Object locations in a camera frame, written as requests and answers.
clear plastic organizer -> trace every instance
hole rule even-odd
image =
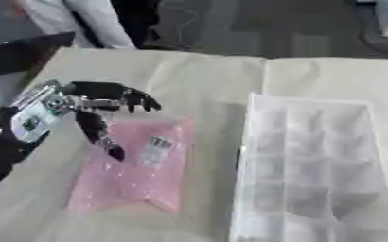
[[[388,242],[366,104],[251,95],[232,242]]]

gray floor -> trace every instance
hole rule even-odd
[[[41,35],[0,0],[0,43]],[[156,44],[222,55],[388,58],[373,8],[354,0],[163,0]]]
[[[16,14],[9,0],[0,0],[0,43],[42,35],[25,15]]]

pink bag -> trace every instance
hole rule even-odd
[[[89,211],[145,201],[178,211],[192,126],[188,119],[123,119],[109,124],[110,136],[126,151],[125,160],[120,163],[93,147],[69,207]]]

tablecloth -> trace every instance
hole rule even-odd
[[[226,241],[245,104],[250,92],[262,90],[372,102],[388,184],[388,60],[62,49],[34,82],[48,79],[121,82],[152,94],[164,113],[192,117],[196,135],[182,210],[169,214],[147,205],[88,214],[67,210],[90,146],[68,115],[0,183],[2,242]]]

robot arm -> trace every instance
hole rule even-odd
[[[0,108],[0,181],[15,164],[29,156],[48,136],[50,128],[70,112],[88,140],[119,161],[123,148],[107,134],[107,125],[96,110],[115,112],[141,105],[149,112],[161,110],[151,96],[118,83],[72,82],[62,87],[51,80],[21,95],[9,107]]]

